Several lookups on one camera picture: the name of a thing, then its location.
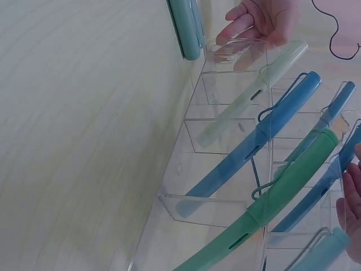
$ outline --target blue fountain pen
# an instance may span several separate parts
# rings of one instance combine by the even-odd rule
[[[295,161],[297,157],[302,154],[312,143],[312,141],[317,137],[318,133],[315,131],[321,131],[324,128],[330,128],[333,125],[336,117],[341,113],[342,109],[346,103],[351,98],[352,94],[355,92],[356,86],[353,82],[349,81],[342,88],[340,93],[335,97],[335,99],[330,103],[327,109],[321,115],[319,121],[311,129],[308,135],[301,141],[301,143],[292,151],[292,153],[284,160]],[[275,172],[274,176],[280,174],[284,166],[280,166]]]
[[[350,139],[345,143],[343,148],[339,153],[339,159],[334,160],[331,165],[328,167],[327,171],[323,174],[321,179],[316,183],[316,185],[307,193],[307,195],[293,208],[293,210],[284,218],[277,226],[272,230],[272,232],[287,232],[292,230],[306,215],[307,213],[316,205],[316,203],[321,200],[323,195],[330,189],[335,180],[339,179],[340,176],[340,167],[341,172],[344,172],[347,166],[351,163],[355,156],[355,145],[361,142],[361,124],[359,124],[350,137]],[[278,241],[282,240],[282,237],[274,236],[270,239],[270,243],[275,244]]]
[[[306,75],[292,91],[291,88],[297,80]],[[281,100],[273,108],[260,113],[263,114],[273,109],[256,128],[211,172],[209,172],[186,196],[210,197],[224,185],[237,171],[239,171],[269,140],[274,138],[284,125],[297,113],[309,100],[320,86],[321,78],[315,72],[302,73],[286,91]],[[194,213],[202,202],[191,200],[180,201],[176,209],[182,217]]]

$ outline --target green fountain pen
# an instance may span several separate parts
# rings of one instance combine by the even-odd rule
[[[271,182],[268,191],[239,219],[173,271],[206,271],[224,259],[287,206],[337,145],[338,139],[331,130],[319,132],[305,152]]]

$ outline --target hand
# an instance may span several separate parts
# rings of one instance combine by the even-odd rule
[[[356,145],[355,153],[361,160],[361,144]],[[339,199],[336,203],[337,216],[351,239],[347,254],[361,264],[361,163],[351,163],[343,179],[345,199]]]
[[[224,45],[232,37],[259,38],[271,46],[288,42],[300,18],[300,0],[243,0],[226,15],[232,21],[218,35]]]

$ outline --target black outline drawing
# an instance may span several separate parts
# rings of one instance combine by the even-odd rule
[[[334,20],[335,20],[335,22],[336,22],[336,25],[337,25],[336,31],[335,31],[335,33],[332,35],[331,39],[329,40],[329,50],[330,50],[331,54],[332,54],[333,56],[335,56],[336,58],[339,58],[339,59],[342,59],[342,60],[352,60],[352,59],[358,54],[358,52],[360,51],[360,48],[361,48],[360,43],[359,43],[359,42],[357,43],[358,49],[357,49],[356,53],[355,53],[353,56],[351,56],[350,58],[343,58],[343,57],[341,57],[341,56],[336,55],[336,54],[332,51],[332,40],[333,40],[333,38],[336,36],[336,34],[337,34],[338,30],[339,30],[338,21],[337,21],[336,17],[333,16],[332,14],[320,10],[320,9],[317,7],[317,5],[315,4],[314,0],[311,0],[311,2],[312,2],[312,4],[314,5],[315,9],[317,9],[319,12],[321,12],[321,13],[324,14],[324,15],[327,15],[327,16],[330,16],[330,17],[334,18]]]

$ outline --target acrylic display stand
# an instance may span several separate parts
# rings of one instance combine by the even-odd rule
[[[258,52],[264,51],[255,56],[249,50],[249,45],[255,46]],[[254,202],[252,191],[272,181],[276,168],[285,164],[284,159],[316,124],[322,110],[333,99],[338,86],[331,89],[322,85],[281,132],[216,193],[209,198],[184,196],[254,130],[258,114],[275,104],[299,73],[308,72],[306,68],[295,64],[273,88],[255,97],[239,117],[227,120],[227,128],[212,144],[206,147],[200,145],[197,141],[199,134],[216,121],[220,112],[282,50],[270,53],[264,48],[264,43],[256,40],[232,41],[231,45],[222,49],[218,46],[208,48],[204,68],[129,271],[172,271],[230,226]],[[237,71],[234,70],[235,65],[238,65]],[[357,117],[352,108],[344,108],[342,117],[337,119],[332,128],[341,141],[333,154],[337,154],[342,147]],[[284,270],[320,228],[332,229],[338,226],[335,204],[343,194],[341,172],[340,179],[291,232],[271,232],[319,180],[334,159],[337,160],[338,156],[330,156],[298,195],[266,227],[210,270]],[[182,217],[177,212],[177,204],[184,200],[202,204],[190,216]],[[270,243],[269,240],[275,237],[281,241]]]

